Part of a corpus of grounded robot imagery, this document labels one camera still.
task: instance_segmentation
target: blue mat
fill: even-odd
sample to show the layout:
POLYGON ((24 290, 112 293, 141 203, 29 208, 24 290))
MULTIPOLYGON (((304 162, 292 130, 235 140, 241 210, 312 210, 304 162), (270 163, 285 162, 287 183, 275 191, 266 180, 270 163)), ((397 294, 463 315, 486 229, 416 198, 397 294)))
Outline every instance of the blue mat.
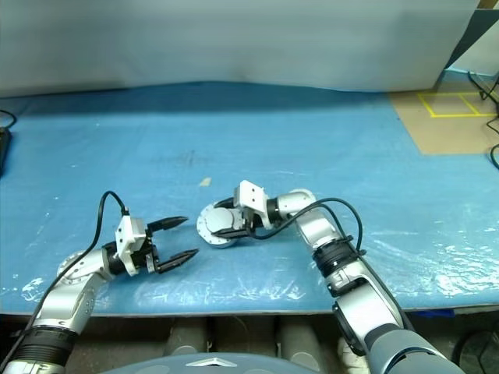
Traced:
MULTIPOLYGON (((384 94, 193 83, 0 108, 19 114, 0 179, 2 313, 32 312, 60 262, 90 244, 107 189, 145 221, 191 218, 154 236, 164 258, 200 252, 170 273, 118 277, 96 313, 331 311, 294 229, 229 249, 197 236, 199 212, 242 179, 269 196, 307 188, 347 199, 363 219, 367 259, 406 309, 499 303, 499 173, 484 155, 421 155, 384 94)), ((110 201, 101 244, 118 222, 110 201)))

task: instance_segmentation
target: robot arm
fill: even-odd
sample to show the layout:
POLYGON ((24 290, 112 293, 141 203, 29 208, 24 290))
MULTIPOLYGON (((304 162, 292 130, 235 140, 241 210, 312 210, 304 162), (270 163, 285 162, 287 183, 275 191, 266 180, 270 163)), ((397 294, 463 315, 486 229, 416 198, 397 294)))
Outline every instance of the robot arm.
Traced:
POLYGON ((115 241, 88 253, 78 263, 74 260, 80 252, 65 259, 58 273, 71 267, 48 293, 4 372, 64 373, 76 338, 87 324, 103 284, 121 273, 134 276, 141 267, 146 267, 149 273, 164 273, 196 255, 197 249, 192 249, 160 263, 152 242, 153 232, 173 228, 186 220, 186 217, 165 218, 145 228, 141 219, 125 214, 115 232, 115 241))
POLYGON ((373 374, 462 374, 411 331, 390 291, 353 247, 352 237, 319 209, 325 200, 316 201, 304 189, 269 199, 261 187, 242 181, 233 198, 207 206, 196 226, 204 240, 222 247, 245 236, 269 238, 273 234, 258 236, 256 228, 275 233, 294 221, 335 298, 333 312, 346 341, 356 354, 367 356, 373 374))

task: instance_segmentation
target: black band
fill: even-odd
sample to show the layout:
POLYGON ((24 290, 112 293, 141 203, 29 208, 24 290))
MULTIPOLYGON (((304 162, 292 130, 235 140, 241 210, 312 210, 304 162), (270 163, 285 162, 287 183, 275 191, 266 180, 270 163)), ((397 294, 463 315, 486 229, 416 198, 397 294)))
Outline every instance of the black band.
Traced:
POLYGON ((113 275, 118 275, 126 271, 125 264, 118 257, 118 250, 116 248, 116 242, 110 242, 104 245, 104 250, 106 251, 106 256, 108 257, 109 271, 113 275))
POLYGON ((384 325, 378 326, 374 330, 371 330, 367 333, 366 337, 364 337, 364 343, 366 343, 367 349, 371 350, 378 337, 394 330, 400 330, 400 327, 394 325, 393 323, 385 323, 384 325))
POLYGON ((59 327, 34 327, 27 332, 13 360, 65 366, 77 337, 77 333, 59 327))
POLYGON ((268 220, 274 224, 276 222, 282 221, 282 217, 279 214, 278 198, 267 200, 267 214, 268 220))
POLYGON ((357 259, 358 256, 349 243, 351 240, 352 236, 334 240, 322 245, 313 253, 313 260, 324 278, 357 259))

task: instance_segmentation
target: white backdrop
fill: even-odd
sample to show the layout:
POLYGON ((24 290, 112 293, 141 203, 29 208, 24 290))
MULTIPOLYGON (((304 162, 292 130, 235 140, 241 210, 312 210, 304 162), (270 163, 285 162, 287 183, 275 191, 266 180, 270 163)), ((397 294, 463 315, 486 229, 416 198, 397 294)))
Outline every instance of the white backdrop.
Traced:
POLYGON ((432 86, 478 0, 2 0, 0 96, 199 80, 432 86))

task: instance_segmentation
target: black cable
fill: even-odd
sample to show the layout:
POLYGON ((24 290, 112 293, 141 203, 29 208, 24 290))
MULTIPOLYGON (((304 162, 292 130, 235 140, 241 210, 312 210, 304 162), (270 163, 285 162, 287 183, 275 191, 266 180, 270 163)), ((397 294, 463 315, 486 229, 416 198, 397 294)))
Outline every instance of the black cable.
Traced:
POLYGON ((95 227, 94 239, 92 240, 92 242, 90 243, 88 248, 85 249, 85 251, 83 251, 81 255, 76 257, 63 271, 61 271, 61 273, 59 273, 59 275, 57 277, 55 277, 55 279, 52 281, 52 283, 48 286, 44 295, 41 297, 41 300, 38 302, 37 307, 34 309, 34 312, 31 315, 28 323, 24 327, 24 330, 21 332, 21 334, 17 338, 16 342, 14 343, 12 348, 10 349, 9 353, 3 359, 2 364, 0 365, 0 372, 3 372, 5 370, 5 367, 10 362, 12 356, 14 355, 14 353, 16 353, 17 348, 19 347, 19 345, 23 341, 24 335, 33 326, 34 320, 37 318, 38 313, 40 312, 41 307, 43 306, 44 301, 47 298, 50 291, 52 290, 52 288, 54 288, 54 286, 66 275, 66 273, 69 271, 69 269, 71 269, 76 263, 81 261, 83 257, 88 255, 88 253, 90 253, 90 251, 92 249, 94 249, 95 245, 97 244, 97 241, 99 240, 99 237, 101 236, 102 218, 104 215, 104 205, 105 205, 105 202, 106 202, 106 199, 108 198, 108 196, 112 196, 115 198, 116 202, 119 204, 119 207, 121 208, 122 216, 128 214, 128 210, 126 209, 125 204, 119 198, 119 196, 116 195, 115 192, 113 192, 113 191, 104 192, 104 194, 101 197, 101 201, 99 202, 99 208, 97 210, 97 224, 95 227))
POLYGON ((497 161, 494 152, 496 150, 499 150, 499 143, 493 146, 490 149, 490 161, 492 162, 492 165, 495 166, 497 169, 499 169, 499 162, 497 161))
POLYGON ((494 131, 495 133, 497 133, 499 135, 499 130, 494 128, 491 123, 494 122, 494 121, 497 121, 499 119, 499 113, 497 113, 497 117, 496 118, 493 118, 491 119, 489 122, 487 122, 485 124, 486 127, 488 127, 489 129, 491 129, 492 131, 494 131))
MULTIPOLYGON (((473 77, 471 76, 471 72, 468 72, 468 79, 469 81, 478 89, 479 93, 480 93, 480 97, 482 98, 482 100, 485 100, 487 98, 491 99, 494 104, 496 104, 496 112, 497 112, 497 117, 494 118, 494 119, 491 119, 489 122, 487 122, 485 125, 491 129, 492 131, 496 132, 498 135, 499 135, 499 130, 495 129, 494 127, 492 127, 491 123, 494 122, 495 120, 499 119, 499 101, 497 101, 495 99, 495 97, 492 96, 492 92, 494 91, 494 88, 499 85, 499 76, 496 78, 496 81, 494 83, 494 85, 492 86, 492 88, 487 92, 483 89, 483 87, 481 87, 478 82, 476 82, 473 77)), ((490 149, 490 153, 489 153, 489 156, 490 156, 490 162, 492 162, 492 165, 494 167, 496 167, 497 169, 499 169, 499 161, 497 161, 496 159, 496 156, 495 156, 495 151, 496 150, 499 150, 499 143, 496 144, 495 146, 493 146, 491 149, 490 149)))
MULTIPOLYGON (((265 239, 272 238, 274 235, 276 235, 279 232, 283 231, 285 228, 288 228, 289 225, 291 225, 293 222, 295 222, 303 214, 311 211, 314 208, 321 208, 321 207, 324 208, 325 207, 324 203, 329 203, 329 202, 340 203, 340 204, 346 206, 352 212, 353 216, 355 217, 355 219, 357 221, 357 227, 358 227, 358 236, 357 236, 357 243, 356 243, 356 251, 358 253, 360 253, 360 246, 362 245, 362 237, 363 237, 362 220, 360 219, 360 216, 357 213, 357 211, 355 210, 355 208, 352 205, 350 205, 350 203, 344 201, 343 199, 339 199, 339 198, 336 198, 336 197, 328 197, 326 199, 320 199, 320 200, 317 200, 314 203, 311 203, 309 206, 306 206, 303 209, 301 209, 297 214, 295 214, 294 216, 292 216, 288 220, 284 221, 284 223, 282 223, 281 226, 279 226, 278 228, 272 230, 268 234, 257 235, 254 232, 252 232, 249 227, 246 228, 246 233, 251 238, 257 239, 257 240, 265 240, 265 239)), ((339 220, 338 220, 338 218, 336 217, 336 215, 334 213, 332 214, 332 217, 333 217, 335 223, 339 223, 339 220)))
POLYGON ((8 115, 10 117, 10 123, 6 127, 7 129, 10 129, 13 127, 16 122, 17 122, 17 117, 13 115, 10 111, 4 111, 3 109, 0 109, 0 113, 3 113, 4 115, 8 115))
MULTIPOLYGON (((485 124, 486 127, 488 127, 489 129, 491 129, 492 131, 494 131, 495 133, 497 133, 499 135, 499 130, 494 128, 491 123, 494 122, 494 121, 497 121, 499 119, 499 113, 497 113, 497 117, 494 118, 494 119, 491 119, 489 122, 487 122, 485 124)), ((489 156, 490 156, 490 162, 492 162, 492 165, 495 166, 497 169, 499 169, 499 161, 497 161, 496 159, 496 156, 494 154, 495 150, 498 150, 499 149, 499 143, 496 144, 495 146, 493 146, 491 149, 490 149, 490 153, 489 153, 489 156)))
POLYGON ((478 82, 476 82, 476 81, 473 79, 473 77, 471 76, 471 72, 470 72, 470 71, 468 71, 468 79, 469 79, 469 81, 473 84, 473 86, 475 86, 475 87, 478 89, 478 91, 479 91, 479 93, 480 93, 480 97, 482 98, 482 100, 485 100, 485 99, 489 98, 489 99, 491 99, 491 100, 492 100, 492 101, 496 104, 496 106, 497 106, 497 105, 499 105, 499 101, 497 101, 497 100, 495 99, 495 97, 493 97, 493 96, 492 96, 492 92, 494 91, 494 88, 496 87, 496 85, 497 85, 497 84, 499 84, 499 83, 497 83, 497 82, 499 81, 499 77, 497 78, 497 80, 496 80, 495 84, 492 86, 492 89, 491 89, 490 91, 488 91, 488 92, 487 92, 487 91, 485 91, 485 90, 483 89, 483 87, 481 87, 481 86, 478 84, 478 82))

